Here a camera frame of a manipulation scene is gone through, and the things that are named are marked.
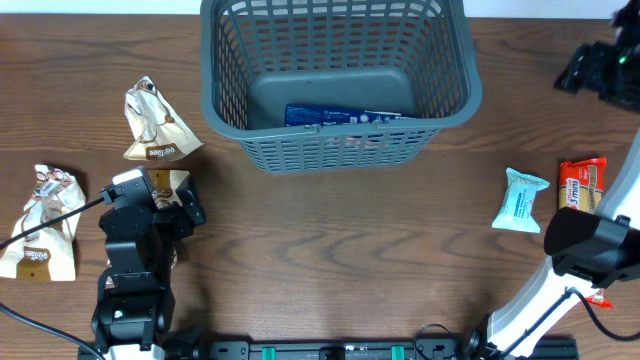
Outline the cream snack pouch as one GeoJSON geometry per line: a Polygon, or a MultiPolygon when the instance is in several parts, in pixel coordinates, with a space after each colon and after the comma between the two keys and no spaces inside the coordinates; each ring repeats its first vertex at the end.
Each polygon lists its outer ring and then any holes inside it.
{"type": "Polygon", "coordinates": [[[203,146],[149,76],[126,91],[124,114],[134,138],[125,159],[171,162],[203,146]]]}

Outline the orange spaghetti packet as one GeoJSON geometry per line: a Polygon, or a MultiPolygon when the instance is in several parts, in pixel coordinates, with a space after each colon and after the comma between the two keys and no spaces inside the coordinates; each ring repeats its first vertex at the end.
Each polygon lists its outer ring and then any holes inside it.
{"type": "Polygon", "coordinates": [[[554,236],[552,255],[591,239],[602,219],[596,209],[604,196],[607,158],[592,158],[560,164],[558,212],[550,230],[554,236]]]}

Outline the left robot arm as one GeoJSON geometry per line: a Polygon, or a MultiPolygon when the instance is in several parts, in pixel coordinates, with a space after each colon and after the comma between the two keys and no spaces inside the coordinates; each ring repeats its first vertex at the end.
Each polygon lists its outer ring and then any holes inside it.
{"type": "Polygon", "coordinates": [[[170,331],[175,244],[204,224],[206,214],[191,175],[165,206],[156,204],[154,179],[134,169],[101,192],[113,208],[99,220],[110,266],[98,279],[95,347],[106,359],[206,359],[200,330],[170,331]]]}

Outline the cream pouch under arm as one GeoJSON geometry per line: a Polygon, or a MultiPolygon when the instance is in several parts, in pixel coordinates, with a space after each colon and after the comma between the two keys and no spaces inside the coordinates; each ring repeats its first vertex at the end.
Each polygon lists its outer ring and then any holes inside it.
{"type": "MultiPolygon", "coordinates": [[[[170,200],[175,200],[177,196],[174,191],[180,185],[187,175],[191,175],[187,171],[182,170],[148,170],[153,186],[153,196],[156,203],[162,205],[170,200]]],[[[170,270],[111,270],[109,267],[106,276],[112,280],[112,283],[121,287],[123,282],[132,278],[135,282],[149,281],[155,286],[162,286],[169,282],[170,270]]]]}

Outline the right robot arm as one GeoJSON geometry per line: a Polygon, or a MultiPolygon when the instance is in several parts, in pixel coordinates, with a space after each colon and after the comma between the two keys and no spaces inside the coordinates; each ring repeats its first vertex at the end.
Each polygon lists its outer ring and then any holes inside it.
{"type": "MultiPolygon", "coordinates": [[[[612,18],[616,40],[580,46],[554,83],[585,88],[628,111],[639,109],[639,2],[612,18]]],[[[634,142],[618,177],[592,213],[563,207],[544,238],[545,257],[517,295],[485,316],[456,350],[458,359],[526,359],[538,352],[561,357],[541,338],[576,303],[615,282],[639,277],[639,144],[634,142]]]]}

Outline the blue carton box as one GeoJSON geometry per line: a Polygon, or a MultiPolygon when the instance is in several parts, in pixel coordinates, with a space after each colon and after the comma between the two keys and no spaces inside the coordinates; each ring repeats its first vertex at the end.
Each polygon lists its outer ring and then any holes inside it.
{"type": "Polygon", "coordinates": [[[386,123],[397,119],[413,119],[413,116],[395,112],[288,104],[285,108],[284,125],[287,127],[352,125],[376,122],[386,123]]]}

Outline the light teal wipes packet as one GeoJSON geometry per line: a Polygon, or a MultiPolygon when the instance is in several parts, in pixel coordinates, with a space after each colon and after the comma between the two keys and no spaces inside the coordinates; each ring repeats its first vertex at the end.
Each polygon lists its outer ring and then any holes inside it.
{"type": "Polygon", "coordinates": [[[523,174],[508,167],[505,196],[495,219],[494,229],[505,229],[526,233],[539,233],[540,226],[532,216],[536,195],[545,190],[550,183],[542,178],[523,174]]]}

